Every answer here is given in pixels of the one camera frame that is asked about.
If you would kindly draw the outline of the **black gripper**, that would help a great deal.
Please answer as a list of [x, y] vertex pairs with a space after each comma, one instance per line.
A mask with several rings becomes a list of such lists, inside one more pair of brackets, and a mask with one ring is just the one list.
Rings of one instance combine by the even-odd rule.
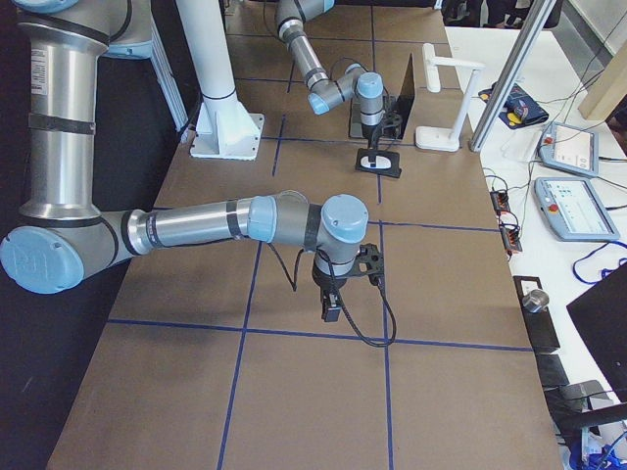
[[[373, 140], [368, 144], [367, 155], [364, 157], [364, 166], [369, 169], [379, 169], [378, 143], [384, 137], [399, 140], [403, 136], [403, 114], [400, 99], [394, 95], [382, 97], [382, 107], [378, 111], [365, 113], [365, 103], [361, 102], [361, 131], [366, 140]], [[367, 104], [372, 108], [374, 102]]]
[[333, 264], [331, 276], [328, 262], [317, 251], [314, 257], [313, 282], [320, 288], [322, 306], [321, 318], [324, 322], [337, 322], [342, 305], [334, 293], [339, 291], [350, 278], [367, 276], [371, 285], [377, 286], [384, 276], [384, 258], [376, 245], [360, 245], [354, 260], [349, 264]]

